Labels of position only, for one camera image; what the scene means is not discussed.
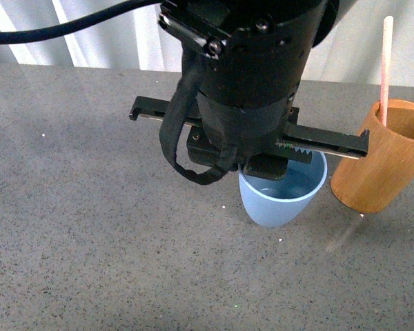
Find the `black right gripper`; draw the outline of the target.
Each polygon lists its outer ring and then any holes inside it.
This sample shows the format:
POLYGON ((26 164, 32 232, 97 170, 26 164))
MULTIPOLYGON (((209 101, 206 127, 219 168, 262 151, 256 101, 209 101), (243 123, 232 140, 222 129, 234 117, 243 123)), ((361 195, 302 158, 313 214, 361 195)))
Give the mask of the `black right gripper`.
POLYGON ((290 161, 311 163, 313 151, 360 159, 370 132, 342 134, 301 126, 289 99, 260 108, 236 108, 202 93, 176 92, 170 101, 137 97, 129 117, 161 121, 159 141, 167 162, 190 181, 218 181, 239 166, 262 179, 279 180, 290 161))

